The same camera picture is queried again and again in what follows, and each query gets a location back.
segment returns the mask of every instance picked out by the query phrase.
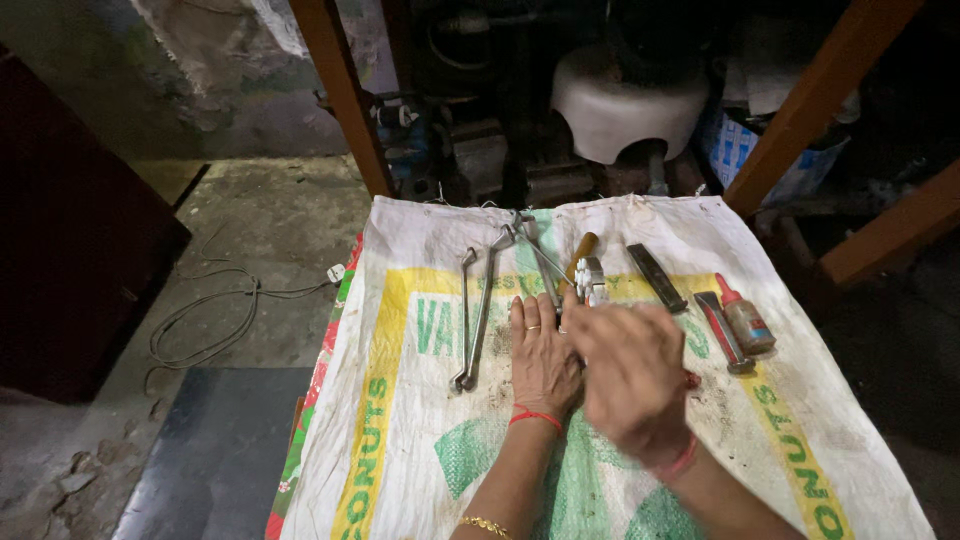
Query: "yellow border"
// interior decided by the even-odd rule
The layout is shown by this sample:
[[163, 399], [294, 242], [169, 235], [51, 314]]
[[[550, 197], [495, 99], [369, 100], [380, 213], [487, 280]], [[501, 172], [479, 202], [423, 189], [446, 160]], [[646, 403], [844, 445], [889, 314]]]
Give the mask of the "yellow border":
[[766, 370], [758, 364], [756, 374], [737, 377], [767, 433], [774, 454], [793, 489], [800, 513], [804, 517], [807, 537], [811, 539], [853, 539], [853, 530], [837, 500], [830, 480], [817, 463], [806, 442], [800, 424], [793, 421], [790, 407], [774, 391]]

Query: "hand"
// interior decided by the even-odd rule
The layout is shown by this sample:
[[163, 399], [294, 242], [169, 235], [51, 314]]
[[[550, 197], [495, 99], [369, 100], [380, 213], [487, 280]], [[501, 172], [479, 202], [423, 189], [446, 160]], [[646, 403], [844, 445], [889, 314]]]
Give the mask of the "hand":
[[684, 333], [663, 307], [564, 308], [564, 329], [588, 363], [584, 412], [647, 468], [673, 463], [690, 442]]
[[514, 402], [563, 421], [583, 384], [573, 347], [557, 332], [557, 312], [546, 293], [510, 305]]

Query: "oil bottle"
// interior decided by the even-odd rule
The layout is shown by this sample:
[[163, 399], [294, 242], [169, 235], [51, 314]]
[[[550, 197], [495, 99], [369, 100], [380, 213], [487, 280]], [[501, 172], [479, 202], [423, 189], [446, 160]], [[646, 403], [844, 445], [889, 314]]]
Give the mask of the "oil bottle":
[[730, 323], [737, 343], [746, 356], [759, 355], [773, 349], [776, 337], [770, 333], [763, 317], [756, 311], [752, 302], [744, 300], [740, 293], [730, 289], [727, 281], [719, 273], [715, 274], [720, 284], [720, 302], [723, 304], [724, 317]]

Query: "box wrench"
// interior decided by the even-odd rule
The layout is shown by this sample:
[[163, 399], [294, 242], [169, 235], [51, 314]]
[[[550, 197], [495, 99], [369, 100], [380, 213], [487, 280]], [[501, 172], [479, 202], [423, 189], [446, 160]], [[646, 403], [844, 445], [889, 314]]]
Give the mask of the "box wrench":
[[477, 384], [477, 365], [480, 363], [480, 353], [483, 349], [483, 334], [487, 331], [487, 317], [490, 314], [490, 297], [493, 291], [493, 264], [496, 262], [497, 252], [503, 251], [514, 245], [516, 238], [509, 225], [500, 227], [500, 236], [491, 243], [487, 249], [487, 269], [484, 272], [483, 295], [480, 297], [480, 318], [477, 320], [477, 328], [473, 333], [473, 347], [470, 349], [469, 362], [466, 372], [461, 376], [454, 378], [450, 384], [450, 389], [459, 394], [458, 390], [473, 390]]
[[453, 376], [453, 379], [450, 380], [450, 391], [454, 394], [459, 394], [463, 391], [463, 388], [460, 387], [460, 378], [467, 374], [469, 368], [469, 357], [470, 357], [470, 347], [469, 341], [467, 338], [468, 332], [470, 332], [470, 315], [469, 308], [467, 305], [467, 269], [477, 260], [477, 252], [473, 248], [467, 248], [467, 252], [464, 253], [464, 256], [460, 259], [460, 292], [463, 296], [463, 309], [464, 309], [464, 350], [463, 350], [463, 361], [464, 365], [457, 373]]

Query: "concrete floor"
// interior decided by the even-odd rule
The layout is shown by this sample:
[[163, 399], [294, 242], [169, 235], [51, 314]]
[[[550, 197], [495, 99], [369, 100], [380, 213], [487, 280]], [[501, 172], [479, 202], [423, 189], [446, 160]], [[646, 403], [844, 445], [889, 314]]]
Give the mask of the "concrete floor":
[[[209, 256], [236, 258], [266, 286], [323, 280], [326, 268], [347, 261], [369, 214], [358, 178], [341, 158], [215, 162], [178, 213], [194, 234], [181, 272], [213, 267], [201, 261], [200, 246], [227, 219]], [[960, 232], [909, 271], [850, 291], [817, 321], [944, 539], [960, 537], [958, 240]], [[110, 538], [182, 381], [181, 372], [161, 371], [144, 388], [156, 365], [150, 332], [172, 310], [239, 278], [171, 276], [91, 405], [51, 405], [0, 390], [0, 537]], [[248, 334], [209, 365], [313, 366], [335, 293], [327, 287], [297, 300], [265, 299]], [[196, 349], [245, 309], [239, 298], [198, 309], [163, 350]]]
[[[325, 281], [327, 268], [347, 262], [370, 204], [349, 158], [215, 161], [178, 211], [193, 233], [180, 271], [225, 264], [203, 262], [199, 250], [226, 220], [208, 256], [235, 258], [265, 288]], [[183, 372], [158, 370], [145, 385], [157, 365], [151, 331], [171, 311], [243, 280], [171, 275], [92, 404], [54, 405], [0, 390], [0, 538], [110, 538], [182, 381]], [[263, 298], [247, 334], [208, 365], [313, 367], [336, 292], [327, 286], [296, 300]], [[215, 341], [247, 307], [245, 297], [229, 295], [198, 308], [161, 351], [183, 355]]]

